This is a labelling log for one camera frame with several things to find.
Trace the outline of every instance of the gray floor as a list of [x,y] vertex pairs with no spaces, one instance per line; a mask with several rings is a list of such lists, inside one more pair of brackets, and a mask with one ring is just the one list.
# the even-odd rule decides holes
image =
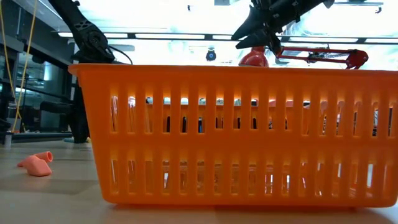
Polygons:
[[[53,174],[31,177],[16,164],[51,151]],[[286,211],[285,208],[117,206],[101,198],[90,144],[36,142],[0,147],[0,223],[398,223],[398,206]]]

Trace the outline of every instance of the pink eraser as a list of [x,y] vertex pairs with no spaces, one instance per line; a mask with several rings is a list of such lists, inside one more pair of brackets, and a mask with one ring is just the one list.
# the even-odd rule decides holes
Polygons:
[[52,162],[52,153],[50,151],[41,152],[34,155],[37,156],[39,159],[43,159],[45,162]]
[[25,164],[28,164],[28,163],[30,163],[31,161],[34,161],[34,160],[39,160],[39,158],[37,156],[28,156],[23,161],[20,161],[17,166],[23,167],[23,166],[25,166]]
[[45,162],[52,162],[52,153],[51,152],[49,152],[49,151],[47,151],[47,152],[41,152],[41,153],[38,153],[38,154],[34,154],[33,155],[33,157],[31,157],[31,156],[28,156],[26,159],[24,159],[23,161],[20,161],[18,164],[17,164],[17,166],[18,167],[23,167],[24,166],[24,163],[25,163],[25,161],[27,161],[28,160],[28,158],[30,158],[30,159],[43,159]]
[[52,174],[49,165],[43,159],[34,159],[26,162],[24,168],[29,175],[43,177]]

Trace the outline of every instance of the basket slot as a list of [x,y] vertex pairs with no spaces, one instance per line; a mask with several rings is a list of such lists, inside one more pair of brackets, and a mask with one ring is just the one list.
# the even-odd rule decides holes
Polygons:
[[146,189],[146,160],[145,160],[145,155],[144,151],[142,149],[136,149],[136,189],[137,193],[140,195],[145,194],[145,189]]
[[388,115],[388,136],[392,137],[392,117],[393,117],[393,107],[389,108],[389,115]]
[[145,103],[145,123],[144,123],[144,131],[145,133],[152,133],[153,132],[153,120],[154,120],[154,110],[153,110],[153,97],[147,97]]
[[266,174],[265,174],[265,191],[264,193],[268,196],[272,195],[272,190],[273,190],[273,183],[274,183],[274,164],[271,158],[266,158],[267,163],[266,163]]
[[393,167],[392,165],[386,165],[385,173],[384,173],[384,193],[383,197],[384,198],[393,198],[393,188],[392,188],[392,182],[395,177],[393,176]]
[[154,193],[154,163],[152,160],[145,161],[145,193]]
[[118,131],[118,97],[111,96],[111,132]]
[[137,119],[137,114],[136,114],[136,98],[134,96],[130,96],[128,99],[128,115],[127,115],[127,120],[128,120],[128,127],[127,131],[130,133],[134,133],[136,131],[136,119]]
[[256,161],[256,196],[262,197],[266,188],[266,160],[262,151],[258,152]]
[[273,173],[273,180],[271,181],[272,185],[272,196],[274,197],[280,197],[282,195],[282,166],[283,166],[283,161],[282,161],[282,156],[277,154],[274,158],[274,164],[272,168],[272,173]]
[[351,173],[351,154],[349,150],[342,152],[342,162],[340,166],[340,185],[339,185],[339,198],[348,198],[349,196],[349,181]]
[[205,156],[205,194],[211,196],[214,195],[215,158],[210,151],[207,151]]
[[116,194],[119,192],[119,176],[118,172],[119,166],[118,161],[116,159],[111,160],[111,191],[112,193]]
[[265,88],[259,89],[259,101],[258,101],[258,113],[257,113],[257,125],[260,131],[266,132],[269,129],[268,122],[268,103],[269,95]]
[[212,134],[216,128],[216,90],[213,86],[209,86],[206,91],[206,132]]
[[302,128],[302,135],[308,136],[308,129],[310,127],[310,116],[311,116],[311,102],[304,100],[302,103],[303,108],[303,128]]
[[294,151],[292,153],[292,159],[290,161],[289,167],[289,197],[298,197],[299,196],[299,183],[300,183],[300,152]]
[[384,190],[384,176],[386,173],[386,157],[384,152],[377,153],[377,161],[372,173],[372,193],[373,197],[382,198]]
[[251,116],[250,116],[250,129],[257,129],[257,111],[258,111],[259,101],[258,99],[251,100]]
[[199,119],[198,119],[198,133],[206,132],[206,99],[199,99]]
[[231,155],[229,153],[224,154],[224,158],[222,161],[223,164],[223,177],[221,180],[222,191],[225,197],[229,197],[231,195],[231,188],[232,188],[232,161]]
[[[313,124],[312,129],[317,130],[317,123]],[[318,153],[315,150],[311,150],[308,152],[308,163],[307,163],[307,176],[305,177],[305,195],[309,198],[313,198],[316,195],[315,190],[315,177],[317,174],[317,165],[318,165]]]
[[[249,129],[249,123],[246,123],[246,128]],[[239,157],[239,195],[246,197],[249,194],[249,158],[248,152],[242,152]]]
[[127,162],[127,175],[128,175],[128,185],[129,193],[136,192],[136,162],[129,160]]
[[187,133],[187,117],[182,116],[181,118],[181,133]]
[[334,168],[334,156],[333,152],[327,150],[325,152],[325,171],[324,171],[324,184],[322,197],[331,198],[333,191],[333,168]]
[[199,195],[205,193],[205,161],[197,161],[197,192]]
[[307,170],[308,170],[308,163],[307,158],[302,157],[299,166],[299,181],[298,181],[298,196],[304,197],[307,188]]
[[337,93],[330,91],[328,93],[328,108],[326,109],[326,130],[325,135],[332,137],[336,135],[337,129]]
[[118,151],[119,195],[122,197],[126,197],[129,193],[129,181],[126,178],[128,176],[127,167],[128,167],[127,150],[119,150]]
[[333,197],[340,196],[340,180],[341,180],[341,160],[335,157],[335,163],[333,165],[333,182],[331,194]]
[[146,93],[143,86],[138,86],[136,90],[136,114],[137,114],[137,119],[135,120],[136,133],[138,134],[145,133],[147,113],[146,113]]
[[[292,132],[296,136],[299,136],[302,134],[302,129],[303,129],[303,93],[300,90],[294,91],[293,114],[294,114],[294,116],[292,116],[292,119],[290,121],[289,121],[289,117],[287,118],[288,119],[287,124],[288,124],[288,126],[291,126]],[[292,185],[292,190],[294,192],[297,191],[295,183]]]
[[368,150],[360,150],[358,154],[359,154],[358,155],[359,162],[358,162],[358,178],[357,178],[358,182],[356,188],[356,197],[365,198],[367,190],[367,181],[368,181],[369,154]]
[[390,127],[391,127],[390,137],[396,138],[397,131],[398,131],[398,103],[397,102],[395,102],[393,104],[391,113],[392,113],[392,116],[391,116],[391,122],[390,122]]
[[224,128],[224,109],[223,106],[218,105],[216,109],[216,129]]
[[359,107],[362,102],[356,102],[354,106],[354,125],[353,125],[353,134],[354,136],[360,136],[361,133],[361,128],[360,125],[358,124],[358,113],[359,113]]
[[129,95],[127,92],[127,86],[120,86],[118,89],[118,133],[119,135],[125,135],[129,131],[129,125],[127,123],[129,117]]
[[289,196],[289,189],[290,189],[289,166],[284,165],[282,168],[282,196],[284,197]]
[[180,155],[179,150],[174,147],[170,151],[170,172],[169,172],[170,194],[180,194]]
[[154,88],[154,102],[153,102],[153,131],[155,134],[160,134],[163,129],[163,92],[161,87]]
[[377,137],[378,123],[379,123],[379,102],[374,102],[372,104],[372,114],[373,114],[373,126],[372,126],[372,136]]
[[324,194],[324,189],[325,189],[324,187],[325,187],[325,164],[323,162],[318,161],[316,174],[315,174],[315,196],[322,197]]
[[197,194],[198,166],[197,155],[194,150],[188,152],[188,193]]
[[292,100],[286,101],[285,107],[286,107],[286,120],[285,120],[285,129],[286,130],[292,130],[292,126],[294,125],[293,120],[294,120],[294,108],[293,108],[294,102]]
[[241,129],[241,99],[234,100],[234,129]]
[[234,162],[231,166],[231,194],[237,195],[239,193],[239,164]]
[[373,170],[374,170],[374,164],[368,164],[368,173],[367,173],[367,178],[366,178],[366,197],[370,198],[373,197],[373,185],[374,185],[374,181],[373,181]]
[[336,117],[336,135],[342,136],[344,133],[344,125],[345,124],[345,106],[346,103],[344,101],[339,101],[337,103],[337,117]]
[[326,110],[328,108],[328,102],[321,101],[320,102],[320,115],[319,115],[319,122],[318,122],[318,134],[320,136],[326,134]]
[[181,90],[172,88],[171,90],[171,121],[170,132],[177,134],[180,132],[180,112],[181,112]]
[[313,90],[311,92],[310,124],[308,127],[308,135],[312,138],[319,136],[320,102],[320,92]]
[[162,153],[159,151],[159,148],[155,149],[153,153],[153,167],[154,167],[154,195],[160,196],[162,194],[162,190],[164,188],[164,174],[163,174],[163,160]]
[[225,129],[225,131],[231,131],[233,129],[233,116],[234,116],[234,91],[231,87],[226,87],[225,91],[224,91],[224,129]]
[[275,114],[272,117],[272,128],[275,129],[276,131],[281,131],[285,129],[285,117],[286,117],[285,105],[286,105],[286,92],[283,89],[280,89],[278,90],[276,95]]
[[169,97],[163,98],[163,133],[170,133],[170,122],[171,122],[171,107],[170,107],[171,99]]
[[223,180],[223,165],[216,162],[214,165],[214,193],[220,195],[222,193],[222,180]]
[[187,194],[188,190],[188,162],[181,161],[180,163],[180,193]]
[[389,95],[383,91],[380,95],[380,105],[377,121],[378,138],[387,139],[389,132]]
[[349,174],[349,198],[357,197],[357,190],[358,190],[358,165],[352,163],[351,164],[351,173]]
[[362,112],[362,115],[358,115],[358,121],[362,128],[361,138],[367,139],[373,135],[374,120],[374,109],[370,93],[364,92],[363,105],[359,110]]
[[251,93],[250,89],[244,88],[242,90],[242,117],[241,117],[241,129],[248,131],[251,128]]
[[354,132],[354,93],[348,91],[345,96],[345,106],[343,108],[342,121],[339,126],[343,128],[343,136],[349,139]]
[[198,99],[198,88],[196,85],[191,85],[188,89],[188,134],[198,132]]
[[170,193],[170,179],[169,179],[169,174],[170,174],[170,163],[169,161],[162,161],[162,169],[163,169],[163,194],[169,194]]
[[249,164],[249,189],[248,194],[254,196],[256,194],[256,175],[257,175],[257,165],[254,163]]

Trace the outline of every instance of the plastic basket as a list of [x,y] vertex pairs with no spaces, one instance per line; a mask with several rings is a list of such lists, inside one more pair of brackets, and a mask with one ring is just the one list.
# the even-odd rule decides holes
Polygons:
[[83,89],[109,202],[397,200],[397,72],[90,64],[70,71]]

